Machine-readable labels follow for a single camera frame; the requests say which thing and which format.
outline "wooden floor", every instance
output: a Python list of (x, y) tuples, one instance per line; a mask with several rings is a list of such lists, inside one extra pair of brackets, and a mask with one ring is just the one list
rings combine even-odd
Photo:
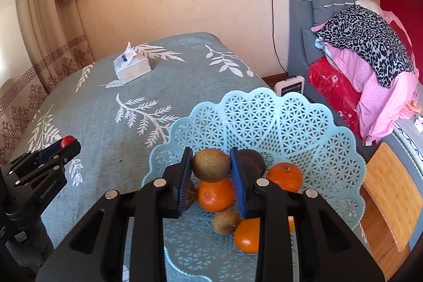
[(285, 72), (280, 74), (274, 74), (273, 76), (263, 77), (263, 81), (273, 90), (276, 83), (284, 81), (287, 77), (288, 74)]
[(410, 247), (407, 246), (404, 251), (398, 252), (392, 234), (377, 206), (363, 187), (360, 193), (366, 204), (361, 225), (369, 241), (373, 258), (388, 281), (410, 254)]

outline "tangerine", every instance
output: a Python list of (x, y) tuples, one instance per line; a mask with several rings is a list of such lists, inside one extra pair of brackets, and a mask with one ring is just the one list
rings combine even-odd
[(266, 178), (279, 185), (283, 190), (298, 192), (302, 185), (301, 169), (291, 163), (278, 163), (266, 175)]
[(292, 216), (288, 217), (288, 224), (289, 224), (289, 232), (294, 233), (295, 232), (295, 222), (294, 222)]
[(197, 201), (208, 212), (222, 212), (235, 200), (232, 183), (227, 179), (219, 182), (201, 182), (197, 189)]
[(236, 247), (245, 253), (259, 252), (260, 218), (241, 221), (233, 235)]

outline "tissue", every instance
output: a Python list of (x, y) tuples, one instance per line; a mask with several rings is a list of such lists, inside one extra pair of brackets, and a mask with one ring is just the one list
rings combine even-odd
[(113, 61), (113, 65), (116, 76), (122, 84), (129, 83), (151, 71), (149, 58), (137, 54), (130, 42), (126, 50)]

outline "plastic fruit basket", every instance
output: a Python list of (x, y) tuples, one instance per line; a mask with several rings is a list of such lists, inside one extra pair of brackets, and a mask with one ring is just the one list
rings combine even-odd
[[(303, 172), (303, 188), (316, 189), (351, 229), (364, 214), (359, 189), (365, 162), (356, 152), (354, 135), (334, 124), (325, 105), (310, 104), (298, 93), (278, 97), (268, 88), (235, 90), (219, 104), (198, 104), (191, 115), (174, 122), (169, 142), (151, 152), (150, 172), (142, 185), (179, 162), (186, 146), (194, 153), (208, 147), (226, 153), (233, 146), (251, 148), (263, 155), (269, 168), (283, 161), (294, 163)], [(169, 262), (186, 275), (209, 281), (254, 281), (257, 256), (239, 251), (231, 235), (216, 234), (213, 217), (195, 203), (180, 219), (165, 219)], [(293, 235), (293, 269), (298, 277), (295, 242)]]

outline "dark fruit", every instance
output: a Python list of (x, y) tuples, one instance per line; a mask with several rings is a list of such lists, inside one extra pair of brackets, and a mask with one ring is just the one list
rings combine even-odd
[(74, 142), (76, 139), (72, 135), (66, 135), (60, 142), (60, 148), (64, 148), (69, 145), (71, 142)]
[(264, 175), (267, 169), (267, 165), (264, 162), (263, 156), (259, 152), (255, 150), (245, 149), (239, 150), (238, 153), (240, 154), (241, 161), (244, 164), (255, 166), (255, 168), (259, 172), (259, 175)]
[(197, 189), (195, 189), (194, 183), (190, 181), (190, 185), (188, 186), (187, 203), (185, 204), (184, 210), (187, 210), (189, 207), (191, 207), (191, 205), (194, 203), (196, 198), (197, 198)]

